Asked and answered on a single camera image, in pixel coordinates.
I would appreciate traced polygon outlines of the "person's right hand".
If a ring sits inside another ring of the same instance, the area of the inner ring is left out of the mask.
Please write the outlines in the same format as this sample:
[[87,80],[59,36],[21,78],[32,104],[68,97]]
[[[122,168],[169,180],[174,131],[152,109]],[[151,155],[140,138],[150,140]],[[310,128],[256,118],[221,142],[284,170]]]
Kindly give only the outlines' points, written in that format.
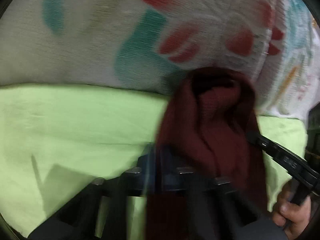
[[289,180],[277,196],[277,202],[273,206],[272,220],[280,227],[283,227],[287,220],[291,224],[284,230],[288,239],[297,239],[306,229],[311,218],[311,198],[307,196],[301,205],[288,201],[292,193],[292,182]]

